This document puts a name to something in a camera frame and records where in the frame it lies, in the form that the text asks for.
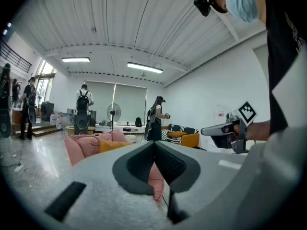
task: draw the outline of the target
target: sofa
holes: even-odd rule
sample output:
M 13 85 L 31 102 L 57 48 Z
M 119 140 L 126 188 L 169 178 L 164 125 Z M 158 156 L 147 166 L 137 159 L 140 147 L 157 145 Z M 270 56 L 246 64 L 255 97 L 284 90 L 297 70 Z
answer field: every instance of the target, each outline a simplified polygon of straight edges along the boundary
M 169 133 L 182 131 L 187 133 L 187 135 L 182 135 L 178 138 L 173 138 L 169 136 Z M 162 126 L 162 140 L 168 141 L 181 146 L 194 148 L 197 147 L 200 140 L 199 131 L 194 128 L 184 127 L 180 125 L 169 124 L 168 126 Z
M 70 135 L 65 137 L 65 146 L 71 165 L 74 166 L 81 160 L 99 153 L 99 139 L 108 141 L 128 142 L 120 130 L 93 134 L 93 135 Z M 148 184 L 151 185 L 154 193 L 154 200 L 160 202 L 164 192 L 164 178 L 159 169 L 153 163 Z

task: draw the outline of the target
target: white shirt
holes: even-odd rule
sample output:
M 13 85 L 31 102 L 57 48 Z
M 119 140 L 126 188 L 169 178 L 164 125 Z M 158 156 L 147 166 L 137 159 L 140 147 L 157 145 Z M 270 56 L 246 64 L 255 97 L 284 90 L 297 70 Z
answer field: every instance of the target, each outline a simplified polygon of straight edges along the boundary
M 159 118 L 159 119 L 160 119 L 160 117 L 158 117 L 158 109 L 160 109 L 160 112 L 161 112 L 161 106 L 160 106 L 160 105 L 157 105 L 157 106 L 155 107 L 154 116 L 155 116 L 156 118 Z
M 82 93 L 82 94 L 85 94 L 86 92 L 87 92 L 87 90 L 81 89 L 81 93 Z M 80 96 L 80 91 L 78 90 L 78 91 L 76 91 L 76 102 L 77 102 L 79 96 Z M 88 92 L 86 96 L 87 96 L 87 98 L 88 98 L 88 100 L 89 100 L 90 103 L 94 101 L 94 98 L 93 98 L 93 95 L 92 95 L 91 92 Z M 76 103 L 75 114 L 77 114 L 77 103 Z

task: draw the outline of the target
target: black cap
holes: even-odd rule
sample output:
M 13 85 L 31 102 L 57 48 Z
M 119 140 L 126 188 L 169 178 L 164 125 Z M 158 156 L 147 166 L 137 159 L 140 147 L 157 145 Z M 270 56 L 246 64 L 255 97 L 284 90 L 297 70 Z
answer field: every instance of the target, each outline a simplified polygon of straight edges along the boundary
M 163 97 L 162 96 L 157 96 L 157 99 L 160 99 L 162 102 L 165 102 L 165 100 L 163 99 Z
M 210 5 L 219 13 L 227 13 L 224 9 L 222 9 L 220 6 L 217 5 L 215 0 L 209 0 Z

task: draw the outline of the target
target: pink sofa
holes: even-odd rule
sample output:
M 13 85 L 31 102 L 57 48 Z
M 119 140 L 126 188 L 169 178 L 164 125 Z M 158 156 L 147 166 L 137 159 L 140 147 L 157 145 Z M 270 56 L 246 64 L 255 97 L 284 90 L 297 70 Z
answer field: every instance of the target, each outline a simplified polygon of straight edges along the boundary
M 65 145 L 71 165 L 74 166 L 81 160 L 99 153 L 99 139 L 128 142 L 120 130 L 113 130 L 93 135 L 71 135 L 65 137 Z M 154 189 L 154 199 L 160 202 L 164 191 L 164 178 L 155 163 L 149 173 L 148 184 Z

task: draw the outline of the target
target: black backpack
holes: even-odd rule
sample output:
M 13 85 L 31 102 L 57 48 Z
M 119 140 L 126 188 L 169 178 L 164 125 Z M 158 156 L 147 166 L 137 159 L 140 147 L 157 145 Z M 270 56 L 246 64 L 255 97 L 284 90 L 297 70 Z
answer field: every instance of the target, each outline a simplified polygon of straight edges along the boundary
M 88 91 L 86 91 L 85 94 L 82 94 L 81 90 L 79 90 L 80 96 L 77 99 L 77 111 L 78 112 L 86 112 L 88 109 L 88 105 L 90 101 L 88 100 L 88 97 L 86 96 Z
M 136 126 L 136 127 L 142 127 L 141 118 L 137 117 L 137 118 L 135 119 L 135 126 Z
M 35 106 L 35 98 L 36 98 L 36 89 L 35 89 L 35 87 L 32 84 L 30 84 L 30 88 L 31 88 L 31 92 L 30 92 L 29 96 L 26 99 L 26 104 L 28 106 L 33 106 L 34 107 Z

